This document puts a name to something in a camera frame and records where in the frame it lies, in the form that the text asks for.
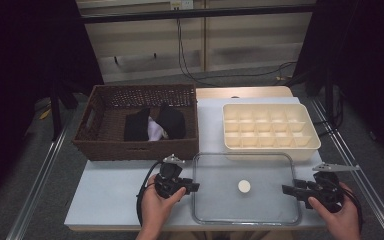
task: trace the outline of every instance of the wall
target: wall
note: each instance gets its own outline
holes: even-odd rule
[[[289,4],[311,4],[315,0],[195,0],[194,8],[235,8]],[[77,0],[82,15],[138,13],[170,10],[163,0]],[[280,65],[298,59],[311,13],[270,14],[181,19],[185,52],[197,51],[200,70]],[[153,53],[178,53],[176,20],[153,20],[87,24],[97,58]],[[247,51],[257,57],[226,59],[232,53]]]

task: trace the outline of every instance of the person's right hand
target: person's right hand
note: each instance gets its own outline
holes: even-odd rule
[[[155,176],[153,175],[148,179],[148,187],[143,195],[143,224],[136,240],[157,239],[161,228],[170,216],[174,204],[179,202],[186,193],[186,188],[182,187],[167,199],[160,197],[155,190]]]
[[[344,183],[339,185],[351,191]],[[329,212],[316,198],[309,197],[310,205],[319,213],[325,220],[327,229],[336,240],[359,240],[360,232],[358,226],[357,208],[352,201],[344,196],[344,204],[342,209],[337,213]]]

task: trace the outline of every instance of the cable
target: cable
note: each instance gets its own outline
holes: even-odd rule
[[[143,199],[143,194],[145,193],[145,190],[151,186],[152,184],[146,186],[146,183],[148,182],[149,176],[151,175],[152,171],[154,168],[162,164],[162,162],[156,162],[152,165],[152,167],[149,169],[148,174],[146,174],[145,179],[143,180],[142,186],[140,187],[138,195],[136,195],[137,200],[136,200],[136,214],[138,215],[138,220],[140,225],[142,226],[142,199]]]
[[[182,71],[183,75],[189,79],[192,79],[193,81],[195,81],[197,83],[201,83],[201,84],[205,84],[205,85],[209,85],[209,86],[213,86],[213,87],[221,87],[221,86],[211,84],[211,83],[201,82],[200,80],[211,79],[211,78],[222,78],[222,77],[260,77],[260,76],[269,75],[269,74],[276,73],[276,72],[280,73],[280,71],[282,69],[287,68],[290,65],[297,63],[297,62],[285,62],[285,63],[282,63],[276,70],[265,72],[265,73],[231,74],[231,75],[214,75],[214,76],[205,76],[205,77],[194,77],[189,72],[189,69],[188,69],[187,64],[186,64],[184,49],[183,49],[183,40],[182,40],[182,27],[181,27],[179,19],[177,19],[177,36],[178,36],[178,48],[179,48],[179,50],[178,50],[178,62],[179,62],[180,70]],[[186,72],[183,69],[183,66],[181,64],[181,58],[183,58],[183,65],[185,66]]]
[[[338,128],[342,125],[344,121],[344,95],[342,91],[339,92],[339,99],[336,102],[336,110],[337,114],[333,117],[333,122],[332,122],[332,129],[329,129],[325,132],[319,133],[318,136],[322,137],[327,134],[331,134],[335,131],[338,130]],[[324,120],[320,122],[314,122],[313,124],[322,124],[322,123],[328,123],[329,121]]]
[[[289,67],[291,66],[292,64],[295,64],[297,62],[285,62],[285,63],[282,63],[279,67],[278,67],[278,70],[279,70],[279,81],[277,81],[275,84],[273,84],[273,86],[277,86],[278,83],[281,82],[282,80],[282,69],[283,69],[283,65],[286,65],[285,67]]]
[[[351,29],[351,25],[352,25],[353,19],[354,19],[355,16],[356,16],[356,13],[357,13],[359,4],[360,4],[360,0],[357,0],[356,3],[355,3],[354,8],[353,8],[353,10],[352,10],[352,15],[351,15],[351,17],[350,17],[350,19],[349,19],[349,21],[348,21],[347,27],[346,27],[345,32],[344,32],[344,34],[343,34],[343,38],[337,40],[337,41],[339,42],[339,43],[338,43],[338,44],[339,44],[338,52],[340,52],[340,51],[344,48],[345,40],[346,40],[347,35],[348,35],[348,33],[349,33],[350,29]],[[336,55],[336,61],[338,61],[338,59],[339,59],[339,54]],[[326,135],[326,134],[328,134],[328,133],[332,133],[333,131],[337,130],[337,129],[339,128],[339,126],[342,124],[342,122],[343,122],[343,99],[342,99],[342,98],[343,98],[343,93],[340,92],[340,101],[341,101],[341,106],[340,106],[340,107],[341,107],[341,111],[338,113],[338,116],[340,116],[340,121],[339,121],[339,123],[336,124],[335,122],[333,122],[333,125],[334,125],[335,129],[333,129],[333,130],[328,130],[328,131],[326,131],[326,132],[324,132],[324,133],[321,133],[321,134],[319,134],[319,137],[320,137],[320,136],[323,136],[323,135]]]
[[[364,223],[363,210],[361,208],[361,203],[358,200],[357,196],[355,196],[355,194],[349,191],[348,189],[342,188],[341,186],[339,186],[339,189],[342,190],[342,192],[351,200],[351,202],[357,208],[358,229],[361,233],[361,231],[363,230],[363,223]]]

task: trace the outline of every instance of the beige tray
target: beige tray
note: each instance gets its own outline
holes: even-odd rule
[[[283,152],[308,160],[320,139],[302,104],[226,104],[224,143],[229,151]]]

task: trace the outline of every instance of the brown wicker basket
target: brown wicker basket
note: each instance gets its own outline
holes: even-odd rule
[[[183,113],[186,137],[125,142],[126,115],[149,107],[156,119],[163,102]],[[95,86],[72,142],[90,160],[192,160],[199,152],[196,104],[194,84]]]

